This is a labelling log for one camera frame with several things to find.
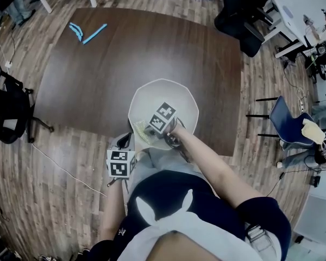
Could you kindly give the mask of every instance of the white bow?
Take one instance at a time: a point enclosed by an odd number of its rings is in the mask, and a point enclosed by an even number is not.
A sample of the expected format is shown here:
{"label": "white bow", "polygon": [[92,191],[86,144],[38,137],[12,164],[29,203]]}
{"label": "white bow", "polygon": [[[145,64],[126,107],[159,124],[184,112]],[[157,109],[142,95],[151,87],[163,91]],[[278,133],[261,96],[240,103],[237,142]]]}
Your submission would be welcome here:
{"label": "white bow", "polygon": [[233,234],[201,220],[187,212],[193,201],[192,190],[187,192],[181,209],[155,220],[154,210],[141,198],[136,198],[138,210],[150,225],[138,233],[124,249],[119,261],[145,261],[157,240],[171,231],[178,231],[223,261],[262,261],[259,254]]}

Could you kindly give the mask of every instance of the chair armrest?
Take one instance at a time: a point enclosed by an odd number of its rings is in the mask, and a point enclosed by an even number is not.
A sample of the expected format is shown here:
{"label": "chair armrest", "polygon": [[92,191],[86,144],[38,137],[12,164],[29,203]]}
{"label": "chair armrest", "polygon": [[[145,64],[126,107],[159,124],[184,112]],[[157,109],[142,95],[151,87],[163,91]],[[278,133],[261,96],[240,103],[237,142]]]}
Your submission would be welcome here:
{"label": "chair armrest", "polygon": [[261,42],[264,42],[265,41],[265,38],[261,35],[260,32],[258,32],[258,30],[253,27],[250,23],[248,22],[245,22],[244,23],[244,27],[246,29],[248,29],[256,38],[258,38]]}
{"label": "chair armrest", "polygon": [[266,19],[268,19],[270,22],[273,22],[273,19],[271,18],[271,16],[268,13],[266,13],[265,11],[263,11],[262,8],[256,8],[255,16],[257,16],[262,21],[266,21]]}

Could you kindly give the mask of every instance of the blue object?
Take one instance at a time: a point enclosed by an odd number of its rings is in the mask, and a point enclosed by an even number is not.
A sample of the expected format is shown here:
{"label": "blue object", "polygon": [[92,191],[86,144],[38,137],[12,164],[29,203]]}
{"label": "blue object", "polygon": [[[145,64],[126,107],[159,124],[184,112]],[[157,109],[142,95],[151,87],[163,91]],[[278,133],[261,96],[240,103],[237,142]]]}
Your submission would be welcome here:
{"label": "blue object", "polygon": [[80,32],[74,26],[69,25],[69,28],[76,33],[76,36],[78,37],[78,40],[81,41],[82,36],[81,36]]}
{"label": "blue object", "polygon": [[70,22],[70,25],[74,26],[74,27],[78,30],[78,32],[80,32],[80,35],[83,36],[83,32],[82,32],[81,28],[80,28],[78,25],[76,25],[75,23],[72,23],[72,22]]}
{"label": "blue object", "polygon": [[312,117],[303,112],[297,118],[293,118],[287,104],[282,96],[278,97],[269,115],[280,139],[287,143],[298,143],[302,145],[313,145],[313,141],[302,135],[303,120],[308,119],[312,122]]}
{"label": "blue object", "polygon": [[96,30],[92,35],[90,35],[86,40],[84,40],[82,43],[85,45],[86,43],[88,43],[91,39],[93,39],[96,35],[99,34],[99,32],[101,30],[103,30],[105,27],[107,26],[107,24],[103,24],[98,30]]}

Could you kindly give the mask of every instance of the beige cloth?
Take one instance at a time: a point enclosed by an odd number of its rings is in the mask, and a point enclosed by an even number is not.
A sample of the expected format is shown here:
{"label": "beige cloth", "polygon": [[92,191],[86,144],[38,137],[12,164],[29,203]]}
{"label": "beige cloth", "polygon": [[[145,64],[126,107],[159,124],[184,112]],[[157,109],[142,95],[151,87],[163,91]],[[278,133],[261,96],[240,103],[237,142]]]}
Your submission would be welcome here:
{"label": "beige cloth", "polygon": [[319,126],[308,119],[303,120],[303,125],[304,127],[302,128],[302,135],[311,139],[316,144],[321,145],[325,139],[325,134],[319,128]]}

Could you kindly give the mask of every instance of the blue strip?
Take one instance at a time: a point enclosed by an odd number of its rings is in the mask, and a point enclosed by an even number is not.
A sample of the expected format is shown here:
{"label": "blue strip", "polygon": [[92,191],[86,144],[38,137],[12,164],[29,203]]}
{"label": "blue strip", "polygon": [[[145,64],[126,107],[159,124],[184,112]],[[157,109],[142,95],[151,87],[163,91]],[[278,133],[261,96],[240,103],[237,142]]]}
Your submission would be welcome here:
{"label": "blue strip", "polygon": [[86,40],[84,40],[82,43],[85,45],[86,43],[88,43],[91,39],[93,39],[96,35],[98,35],[98,33],[103,30],[105,27],[107,26],[107,24],[103,24],[98,30],[96,30],[92,35],[90,35]]}
{"label": "blue strip", "polygon": [[80,35],[83,36],[82,30],[78,25],[76,25],[75,23],[72,23],[72,22],[70,22],[70,25],[73,25],[74,27],[76,27],[76,29],[79,30]]}
{"label": "blue strip", "polygon": [[78,40],[81,41],[82,36],[80,35],[80,32],[78,32],[78,30],[75,27],[72,27],[71,25],[69,25],[69,28],[76,33]]}

